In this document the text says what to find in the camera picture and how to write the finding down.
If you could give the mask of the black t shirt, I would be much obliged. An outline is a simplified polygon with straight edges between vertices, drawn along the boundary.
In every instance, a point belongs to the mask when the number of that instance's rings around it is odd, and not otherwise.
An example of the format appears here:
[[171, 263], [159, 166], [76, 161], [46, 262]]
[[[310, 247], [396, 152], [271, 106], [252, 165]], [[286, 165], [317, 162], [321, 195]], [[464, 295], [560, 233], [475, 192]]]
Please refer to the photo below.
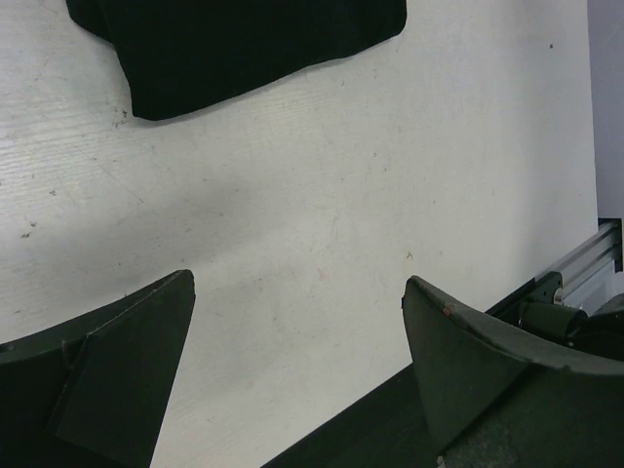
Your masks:
[[347, 59], [399, 35], [404, 1], [69, 1], [70, 18], [109, 42], [134, 116], [162, 121]]

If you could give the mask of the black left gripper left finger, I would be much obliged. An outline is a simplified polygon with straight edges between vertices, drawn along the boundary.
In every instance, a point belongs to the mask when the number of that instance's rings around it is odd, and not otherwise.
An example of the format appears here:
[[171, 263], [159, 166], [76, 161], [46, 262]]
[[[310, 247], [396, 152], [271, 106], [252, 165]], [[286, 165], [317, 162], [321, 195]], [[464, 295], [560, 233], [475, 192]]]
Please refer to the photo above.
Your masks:
[[195, 303], [178, 270], [1, 346], [4, 467], [147, 467]]

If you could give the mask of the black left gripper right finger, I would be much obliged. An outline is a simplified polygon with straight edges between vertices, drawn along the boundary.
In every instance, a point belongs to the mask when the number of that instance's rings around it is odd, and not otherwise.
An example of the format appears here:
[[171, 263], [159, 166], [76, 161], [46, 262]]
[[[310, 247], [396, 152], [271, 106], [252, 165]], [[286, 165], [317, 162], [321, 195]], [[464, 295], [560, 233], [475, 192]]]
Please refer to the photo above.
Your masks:
[[447, 467], [619, 467], [623, 300], [558, 305], [530, 281], [492, 311], [420, 277], [402, 302], [420, 403]]

